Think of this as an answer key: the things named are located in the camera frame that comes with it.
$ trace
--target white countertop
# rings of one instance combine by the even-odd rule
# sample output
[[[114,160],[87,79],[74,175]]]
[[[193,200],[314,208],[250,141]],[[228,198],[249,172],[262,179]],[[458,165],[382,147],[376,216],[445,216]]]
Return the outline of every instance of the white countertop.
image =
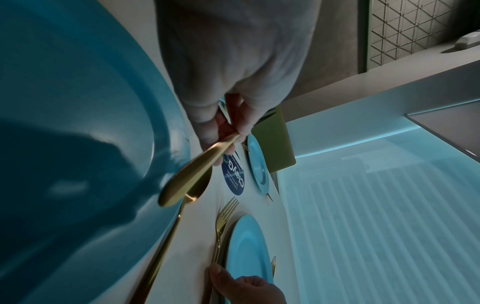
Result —
[[[99,0],[99,2],[142,46],[171,88],[172,84],[163,65],[158,46],[153,0]],[[191,155],[194,157],[201,153],[201,148],[184,112],[183,115],[189,132]],[[238,219],[247,213],[258,221],[266,239],[270,259],[274,255],[277,258],[274,282],[284,292],[288,303],[299,303],[299,287],[284,205],[270,176],[270,195],[273,202],[257,189],[241,145],[237,145],[236,150],[240,156],[240,165],[244,169],[245,189],[237,197],[240,204],[233,219]],[[185,207],[178,231],[166,254],[147,303],[200,302],[205,268],[210,264],[214,250],[216,217],[219,210],[233,196],[223,179],[222,169],[215,167],[210,184],[203,196],[192,205]],[[155,248],[117,284],[93,302],[99,304],[127,302],[154,251]]]

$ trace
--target blue plate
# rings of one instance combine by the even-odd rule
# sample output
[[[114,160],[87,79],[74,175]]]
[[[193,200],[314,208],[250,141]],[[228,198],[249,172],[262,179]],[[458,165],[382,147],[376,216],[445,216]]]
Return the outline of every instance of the blue plate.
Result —
[[[177,214],[180,108],[95,0],[0,0],[0,41],[0,302],[90,302]]]
[[[250,215],[242,216],[230,237],[225,269],[233,278],[257,275],[268,283],[274,282],[269,250],[257,221]]]
[[[249,150],[248,159],[250,160],[253,178],[260,191],[267,194],[270,190],[269,170],[267,169],[267,164],[265,163],[264,154],[262,153],[259,142],[252,134],[248,136],[247,146]]]

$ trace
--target fork handle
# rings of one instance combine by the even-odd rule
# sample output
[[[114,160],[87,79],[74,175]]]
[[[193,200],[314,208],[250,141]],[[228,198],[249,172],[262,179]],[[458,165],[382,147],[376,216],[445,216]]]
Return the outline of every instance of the fork handle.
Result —
[[[212,255],[211,261],[217,263],[219,261],[219,257],[220,257],[220,237],[217,235],[215,248],[213,249],[213,255]],[[210,300],[212,298],[213,288],[214,288],[214,285],[212,283],[212,280],[210,280],[210,273],[208,273],[208,276],[206,278],[206,284],[205,284],[205,293],[203,294],[203,297],[201,299],[201,304],[210,303]]]

